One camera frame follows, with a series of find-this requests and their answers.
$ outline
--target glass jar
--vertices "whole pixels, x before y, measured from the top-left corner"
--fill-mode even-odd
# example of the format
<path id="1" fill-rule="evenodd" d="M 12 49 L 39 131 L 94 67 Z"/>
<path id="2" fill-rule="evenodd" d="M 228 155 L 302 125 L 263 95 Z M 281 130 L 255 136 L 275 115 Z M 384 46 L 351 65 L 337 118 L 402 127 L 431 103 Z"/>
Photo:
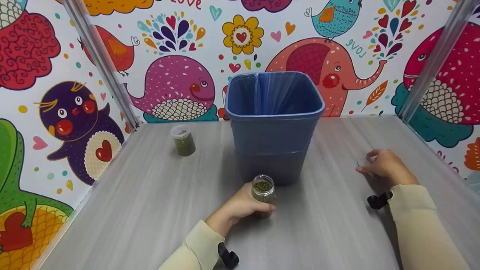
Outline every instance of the glass jar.
<path id="1" fill-rule="evenodd" d="M 264 174 L 255 176 L 252 182 L 252 196 L 261 202 L 275 205 L 275 185 L 273 179 Z M 272 212 L 255 212 L 261 218 L 268 218 Z"/>
<path id="2" fill-rule="evenodd" d="M 195 143 L 187 125 L 176 125 L 170 131 L 179 155 L 186 157 L 195 152 Z"/>

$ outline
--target yellow flower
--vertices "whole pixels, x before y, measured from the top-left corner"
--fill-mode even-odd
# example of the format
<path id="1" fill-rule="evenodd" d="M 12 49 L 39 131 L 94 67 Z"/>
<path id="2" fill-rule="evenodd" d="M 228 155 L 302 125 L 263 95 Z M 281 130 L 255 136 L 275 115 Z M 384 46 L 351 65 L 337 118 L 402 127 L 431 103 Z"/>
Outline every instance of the yellow flower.
<path id="1" fill-rule="evenodd" d="M 233 54 L 252 54 L 253 47 L 260 47 L 264 36 L 264 30 L 258 27 L 258 19 L 250 17 L 247 21 L 241 15 L 233 17 L 233 23 L 224 23 L 223 33 L 227 35 L 223 39 L 225 47 L 232 48 Z"/>

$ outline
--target cartoon eye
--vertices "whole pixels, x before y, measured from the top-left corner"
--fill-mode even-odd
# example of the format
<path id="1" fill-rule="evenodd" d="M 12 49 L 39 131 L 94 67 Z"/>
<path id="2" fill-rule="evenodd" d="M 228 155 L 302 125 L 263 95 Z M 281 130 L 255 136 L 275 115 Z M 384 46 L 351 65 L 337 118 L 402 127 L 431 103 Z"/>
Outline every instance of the cartoon eye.
<path id="1" fill-rule="evenodd" d="M 417 60 L 418 60 L 418 61 L 423 61 L 423 60 L 425 60 L 425 58 L 427 58 L 427 54 L 426 54 L 426 53 L 422 53 L 422 54 L 417 58 Z"/>
<path id="2" fill-rule="evenodd" d="M 75 98 L 75 103 L 77 103 L 77 105 L 81 105 L 82 104 L 82 98 L 81 97 L 76 97 Z"/>
<path id="3" fill-rule="evenodd" d="M 59 115 L 60 118 L 67 117 L 67 111 L 64 108 L 59 109 L 57 114 Z"/>

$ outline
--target dot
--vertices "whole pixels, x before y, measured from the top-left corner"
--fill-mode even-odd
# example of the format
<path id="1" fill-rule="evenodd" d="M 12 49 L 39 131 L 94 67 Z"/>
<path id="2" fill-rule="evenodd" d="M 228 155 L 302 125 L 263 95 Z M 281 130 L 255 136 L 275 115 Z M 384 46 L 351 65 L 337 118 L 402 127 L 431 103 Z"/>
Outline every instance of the dot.
<path id="1" fill-rule="evenodd" d="M 27 109 L 26 106 L 20 105 L 20 106 L 18 106 L 18 111 L 19 111 L 20 113 L 26 113 L 26 112 L 28 111 L 28 109 Z"/>

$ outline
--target colorful wallpaper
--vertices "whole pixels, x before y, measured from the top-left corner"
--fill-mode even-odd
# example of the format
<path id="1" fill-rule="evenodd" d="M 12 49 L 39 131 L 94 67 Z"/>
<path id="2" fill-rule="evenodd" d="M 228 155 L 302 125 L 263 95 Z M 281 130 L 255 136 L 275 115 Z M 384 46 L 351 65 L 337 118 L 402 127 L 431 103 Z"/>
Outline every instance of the colorful wallpaper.
<path id="1" fill-rule="evenodd" d="M 0 270 L 31 268 L 130 133 L 55 0 L 0 1 Z"/>
<path id="2" fill-rule="evenodd" d="M 323 116 L 393 115 L 415 48 L 453 0 L 85 0 L 142 122 L 217 121 L 234 75 L 301 71 Z"/>
<path id="3" fill-rule="evenodd" d="M 432 31 L 404 69 L 392 104 L 399 113 L 443 28 Z M 471 16 L 420 106 L 411 127 L 480 194 L 480 6 Z"/>

